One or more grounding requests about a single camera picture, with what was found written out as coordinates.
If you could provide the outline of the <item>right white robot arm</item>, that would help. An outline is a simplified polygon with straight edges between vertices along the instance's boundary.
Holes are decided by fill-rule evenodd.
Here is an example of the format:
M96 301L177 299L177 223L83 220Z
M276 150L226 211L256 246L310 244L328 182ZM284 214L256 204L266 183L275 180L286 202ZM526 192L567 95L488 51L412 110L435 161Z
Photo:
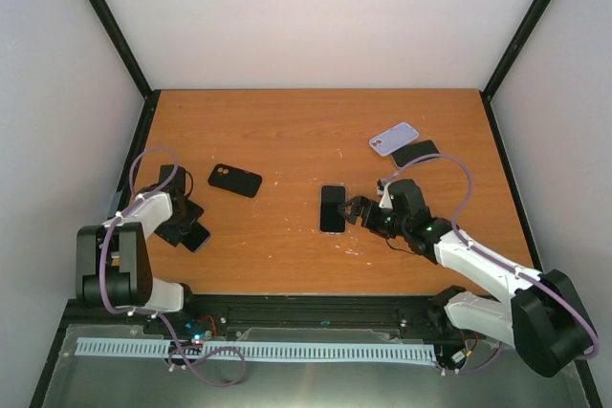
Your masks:
M541 376L554 376L570 362L597 353L597 333L567 275L523 267L433 216L414 181L387 183L379 201L357 196L333 208L346 222L384 239L403 238L413 253L488 293L445 290L445 324L514 348Z

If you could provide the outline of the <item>dark blue phone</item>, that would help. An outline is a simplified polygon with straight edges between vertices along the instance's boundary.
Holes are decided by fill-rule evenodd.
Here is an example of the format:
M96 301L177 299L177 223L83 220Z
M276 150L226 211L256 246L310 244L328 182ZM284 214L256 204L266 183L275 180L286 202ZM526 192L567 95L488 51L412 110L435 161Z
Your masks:
M181 244L191 253L198 252L210 238L210 232L199 222L195 222L183 237Z

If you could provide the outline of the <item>black phone case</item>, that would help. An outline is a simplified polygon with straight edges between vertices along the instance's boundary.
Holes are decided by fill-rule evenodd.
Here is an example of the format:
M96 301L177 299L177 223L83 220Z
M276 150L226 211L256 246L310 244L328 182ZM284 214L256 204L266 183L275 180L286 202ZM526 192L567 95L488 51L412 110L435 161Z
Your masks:
M247 198L256 196L262 182L258 174L223 163L217 163L208 177L210 186Z

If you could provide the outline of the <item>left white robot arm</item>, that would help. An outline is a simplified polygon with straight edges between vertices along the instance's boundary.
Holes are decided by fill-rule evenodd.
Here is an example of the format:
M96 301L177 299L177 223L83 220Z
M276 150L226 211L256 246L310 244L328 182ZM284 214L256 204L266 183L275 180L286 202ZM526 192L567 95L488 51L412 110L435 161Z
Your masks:
M111 307L165 312L176 333L190 333L199 311L189 304L186 284L156 278L146 241L155 234L172 247L195 253L210 233L200 223L204 209L190 199L193 179L182 166L160 167L159 181L137 193L134 202L100 225L81 228L76 236L76 299L88 308Z

